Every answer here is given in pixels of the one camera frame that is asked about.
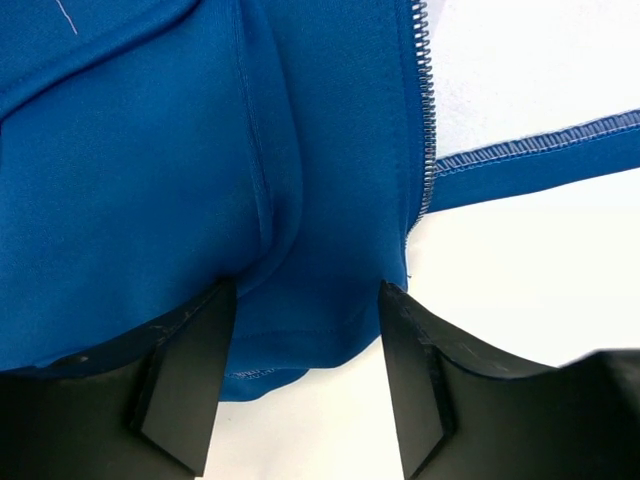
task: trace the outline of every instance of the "white surface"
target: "white surface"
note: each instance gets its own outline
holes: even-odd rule
[[[640,2],[448,0],[433,38],[438,155],[640,107]]]
[[[640,106],[638,18],[626,0],[447,0],[433,44],[440,155]],[[637,170],[429,215],[409,243],[410,293],[542,363],[638,348],[639,184]],[[400,480],[380,342],[221,404],[206,478]]]

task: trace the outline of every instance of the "black clamp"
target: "black clamp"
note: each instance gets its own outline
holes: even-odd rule
[[[640,351],[563,368],[510,355],[397,287],[379,295],[405,478],[640,479]]]
[[[223,282],[49,367],[0,373],[0,479],[202,476],[235,308]]]

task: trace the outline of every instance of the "metal zipper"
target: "metal zipper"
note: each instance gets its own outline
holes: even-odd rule
[[[420,82],[420,104],[423,122],[423,191],[420,212],[413,227],[429,210],[436,173],[436,117],[431,74],[431,49],[429,48],[429,19],[427,0],[411,0],[413,30],[416,47],[418,80]]]

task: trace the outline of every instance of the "blue garment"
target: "blue garment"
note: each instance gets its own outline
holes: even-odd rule
[[[380,280],[406,286],[425,200],[412,15],[411,0],[5,0],[0,370],[222,276],[239,285],[223,400],[360,352]],[[432,209],[639,166],[627,120],[441,159]]]

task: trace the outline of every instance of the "blue fabric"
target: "blue fabric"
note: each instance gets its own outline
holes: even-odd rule
[[[640,167],[640,110],[441,158],[431,211]]]
[[[421,199],[411,26],[393,0],[3,5],[0,369],[220,276],[224,400],[362,350]]]

